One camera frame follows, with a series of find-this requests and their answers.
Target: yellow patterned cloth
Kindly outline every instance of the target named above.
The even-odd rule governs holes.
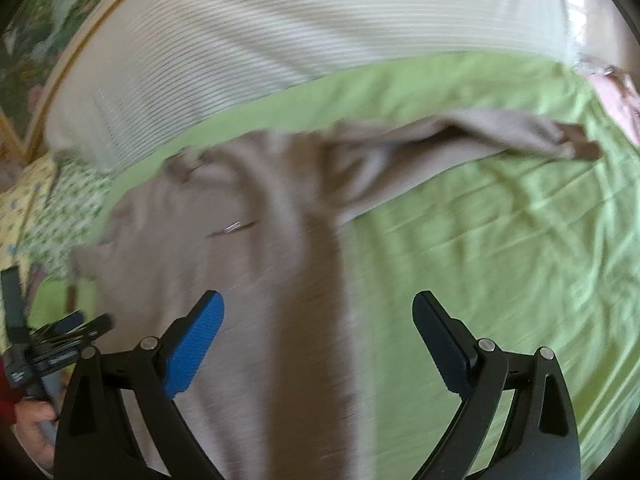
[[[20,267],[23,290],[29,277],[31,262],[18,254],[18,245],[25,229],[44,206],[56,178],[57,165],[51,155],[43,156],[27,166],[10,190],[0,194],[0,270]],[[4,304],[0,290],[0,352],[6,349]]]

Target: green and white patterned cloth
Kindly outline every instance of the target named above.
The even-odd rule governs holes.
[[[18,251],[42,264],[49,276],[66,277],[69,251],[87,239],[110,189],[108,174],[76,160],[62,160],[49,204],[25,231]]]

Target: metal screw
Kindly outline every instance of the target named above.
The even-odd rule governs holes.
[[[542,355],[543,358],[549,359],[549,360],[551,360],[551,359],[553,359],[555,357],[554,351],[551,348],[547,347],[547,346],[543,346],[540,349],[540,355]]]
[[[478,341],[478,346],[485,352],[493,352],[495,350],[495,343],[491,339],[483,338]]]
[[[158,346],[157,337],[145,337],[140,341],[140,348],[143,350],[153,350],[156,346]]]
[[[95,348],[92,346],[87,346],[86,348],[82,349],[80,355],[82,356],[82,359],[91,359],[95,355]]]

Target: pink cloth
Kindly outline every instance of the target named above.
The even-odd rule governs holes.
[[[640,96],[628,78],[617,72],[589,74],[593,85],[610,117],[616,121],[626,138],[634,146],[640,146]]]

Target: wrinkled green fabric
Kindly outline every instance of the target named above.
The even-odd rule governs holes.
[[[345,259],[367,324],[360,336],[374,398],[376,477],[411,478],[458,405],[412,325],[412,299],[424,289],[478,337],[508,351],[547,345],[558,354],[587,476],[640,399],[640,160],[588,83],[560,64],[488,53],[417,57],[239,105],[116,178],[94,234],[127,189],[188,144],[205,146],[254,128],[324,128],[340,118],[401,124],[474,106],[581,123],[604,157],[547,162],[503,154],[468,163],[350,224]],[[62,290],[51,282],[41,287],[32,319],[54,316],[45,303],[61,299]],[[504,399],[502,416],[507,408]],[[479,464],[488,461],[499,432],[494,424]]]

